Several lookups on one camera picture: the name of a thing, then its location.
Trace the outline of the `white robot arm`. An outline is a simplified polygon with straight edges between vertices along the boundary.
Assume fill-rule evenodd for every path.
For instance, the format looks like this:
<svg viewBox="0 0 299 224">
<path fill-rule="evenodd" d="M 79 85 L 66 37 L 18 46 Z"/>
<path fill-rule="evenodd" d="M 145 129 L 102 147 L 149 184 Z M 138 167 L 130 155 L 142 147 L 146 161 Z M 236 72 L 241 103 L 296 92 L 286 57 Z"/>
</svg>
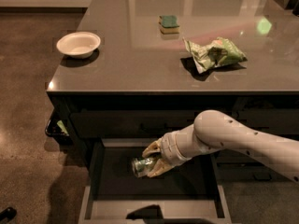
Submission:
<svg viewBox="0 0 299 224">
<path fill-rule="evenodd" d="M 148 173 L 155 177 L 196 156 L 224 149 L 245 154 L 291 181 L 299 180 L 298 141 L 255 131 L 216 110 L 203 111 L 192 125 L 164 134 L 142 156 L 161 156 Z"/>
</svg>

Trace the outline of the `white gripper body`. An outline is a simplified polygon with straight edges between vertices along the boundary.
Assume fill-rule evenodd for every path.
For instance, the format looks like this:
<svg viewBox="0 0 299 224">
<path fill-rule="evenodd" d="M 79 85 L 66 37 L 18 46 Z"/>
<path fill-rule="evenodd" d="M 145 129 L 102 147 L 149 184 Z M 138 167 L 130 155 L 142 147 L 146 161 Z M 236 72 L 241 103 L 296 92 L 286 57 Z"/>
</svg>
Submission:
<svg viewBox="0 0 299 224">
<path fill-rule="evenodd" d="M 162 158 L 171 166 L 180 166 L 189 160 L 179 151 L 175 132 L 166 133 L 161 138 L 160 149 Z"/>
</svg>

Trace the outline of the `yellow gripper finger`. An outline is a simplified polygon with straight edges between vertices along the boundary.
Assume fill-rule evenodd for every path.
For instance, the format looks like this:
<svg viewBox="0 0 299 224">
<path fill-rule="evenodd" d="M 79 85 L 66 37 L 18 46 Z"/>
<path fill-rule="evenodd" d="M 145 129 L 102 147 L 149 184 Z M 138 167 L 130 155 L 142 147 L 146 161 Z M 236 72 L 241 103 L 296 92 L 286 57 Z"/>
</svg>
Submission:
<svg viewBox="0 0 299 224">
<path fill-rule="evenodd" d="M 152 170 L 147 174 L 147 177 L 152 178 L 162 175 L 172 169 L 172 166 L 164 159 L 159 159 L 153 166 Z"/>
<path fill-rule="evenodd" d="M 161 153 L 161 141 L 162 139 L 159 138 L 155 140 L 151 144 L 149 144 L 142 152 L 142 157 L 147 158 L 151 155 L 157 155 Z"/>
</svg>

